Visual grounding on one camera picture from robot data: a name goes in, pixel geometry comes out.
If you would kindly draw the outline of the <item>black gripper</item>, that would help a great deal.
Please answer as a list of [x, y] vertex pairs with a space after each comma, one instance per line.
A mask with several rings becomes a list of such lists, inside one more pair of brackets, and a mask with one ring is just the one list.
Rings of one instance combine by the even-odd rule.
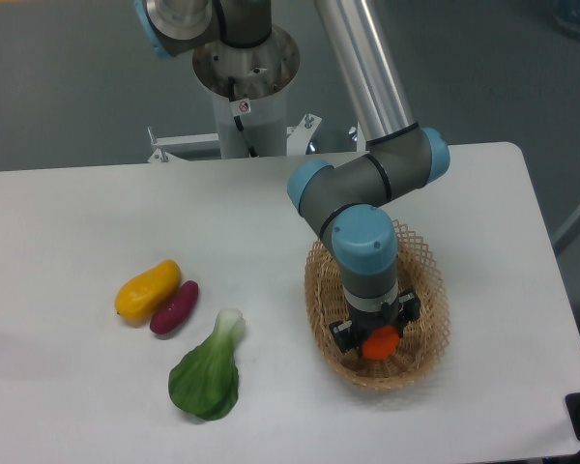
[[421, 299], [414, 290], [406, 290], [391, 303], [382, 302], [375, 312], [361, 311], [351, 303], [348, 309], [350, 320], [334, 321], [329, 330], [342, 354], [354, 351], [360, 356], [361, 344], [379, 329], [393, 327], [403, 337], [406, 327], [421, 317]]

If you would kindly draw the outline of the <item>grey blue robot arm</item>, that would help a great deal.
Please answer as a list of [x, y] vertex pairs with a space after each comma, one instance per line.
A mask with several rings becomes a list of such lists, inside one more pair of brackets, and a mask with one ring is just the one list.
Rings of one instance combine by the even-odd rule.
[[[136, 14], [153, 50], [190, 53], [212, 97], [226, 159], [289, 154], [285, 91], [300, 54], [272, 22], [268, 1], [138, 1]], [[398, 287], [397, 239], [383, 206], [443, 176], [450, 151], [423, 128], [404, 95], [372, 1], [316, 5], [366, 141], [365, 153], [340, 166], [302, 164], [287, 193], [333, 256], [348, 317], [330, 326], [342, 352], [380, 360], [392, 353], [421, 304]]]

